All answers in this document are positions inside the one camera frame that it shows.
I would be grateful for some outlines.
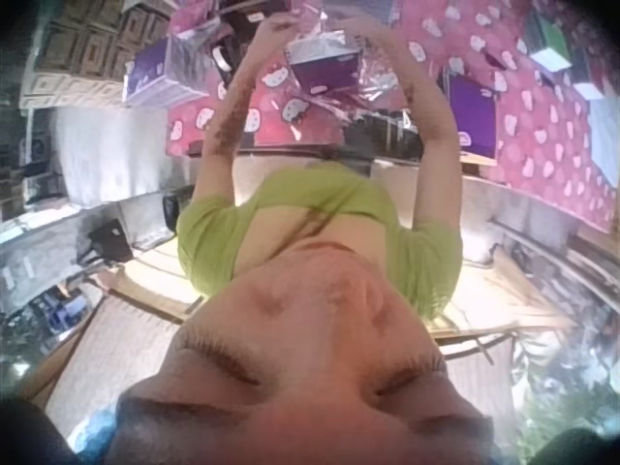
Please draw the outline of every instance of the woman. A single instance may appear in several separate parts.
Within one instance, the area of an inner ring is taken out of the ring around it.
[[[491,427],[422,322],[443,309],[461,262],[450,107],[389,29],[359,15],[336,26],[384,49],[418,124],[414,230],[385,191],[334,165],[277,172],[234,206],[257,73],[297,32],[294,16],[265,20],[179,219],[180,260],[211,299],[160,372],[121,399],[108,463],[487,463]]]

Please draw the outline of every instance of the tattoo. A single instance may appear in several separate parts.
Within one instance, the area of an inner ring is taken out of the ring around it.
[[[408,84],[403,88],[403,92],[405,93],[405,99],[407,99],[407,105],[409,109],[413,111],[414,109],[414,86],[412,84]]]
[[[215,153],[232,156],[240,144],[255,87],[256,83],[252,80],[229,89],[227,97],[230,96],[232,99],[227,104],[232,105],[232,109],[214,135],[213,151]]]

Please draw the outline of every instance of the hand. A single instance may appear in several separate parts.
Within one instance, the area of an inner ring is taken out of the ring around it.
[[[276,52],[292,41],[299,32],[299,18],[288,13],[277,13],[265,19],[248,47],[246,60],[262,67]]]
[[[327,14],[333,18],[330,22],[332,28],[343,29],[351,35],[379,43],[393,37],[389,27],[357,7],[330,7]]]

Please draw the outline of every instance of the hello kitty pattern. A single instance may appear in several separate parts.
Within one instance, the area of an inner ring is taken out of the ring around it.
[[[412,56],[432,78],[448,66],[500,94],[498,166],[482,168],[481,174],[607,231],[613,219],[616,192],[591,160],[589,104],[570,86],[566,73],[549,75],[527,56],[527,46],[522,40],[522,15],[527,11],[520,5],[515,8],[511,0],[395,1],[400,6],[396,28],[407,41]],[[301,0],[292,2],[294,8],[307,13],[309,10],[302,3]],[[310,0],[309,3],[320,7],[322,2]],[[544,9],[553,9],[557,2],[539,3]],[[601,41],[590,37],[594,33],[592,29],[577,27],[579,24],[568,12],[552,13],[560,15],[565,27],[574,30],[580,40],[587,41],[593,51],[603,53]],[[306,32],[314,27],[312,21],[307,24]],[[491,65],[489,58],[497,65]],[[362,78],[368,84],[391,72],[379,56],[367,54],[364,66],[368,73]],[[551,78],[552,87],[544,85],[545,77]],[[226,95],[217,76],[209,89],[211,95],[198,100],[199,104],[189,103],[183,106],[185,110],[170,111],[170,135],[181,137],[180,140],[169,138],[170,154],[182,155],[191,141],[202,139],[197,124],[200,112],[204,108],[217,109]],[[289,105],[294,99],[303,101],[303,96],[296,89],[295,77],[284,58],[278,57],[264,68],[252,98],[251,108],[259,112],[260,122],[257,125],[259,119],[249,115],[247,129],[258,126],[253,132],[256,145],[343,143],[340,120],[308,102],[307,108],[299,103]],[[403,109],[406,102],[402,91],[394,87],[380,95],[372,106],[395,110]],[[175,131],[177,120],[181,126]]]

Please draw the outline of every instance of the lime green top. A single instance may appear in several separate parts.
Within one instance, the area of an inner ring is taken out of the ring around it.
[[[359,215],[381,223],[386,228],[387,278],[396,289],[427,320],[450,300],[462,264],[460,232],[435,222],[413,231],[403,228],[384,188],[332,163],[280,170],[241,206],[214,196],[185,208],[177,225],[178,256],[200,293],[215,295],[231,282],[252,219],[272,206]]]

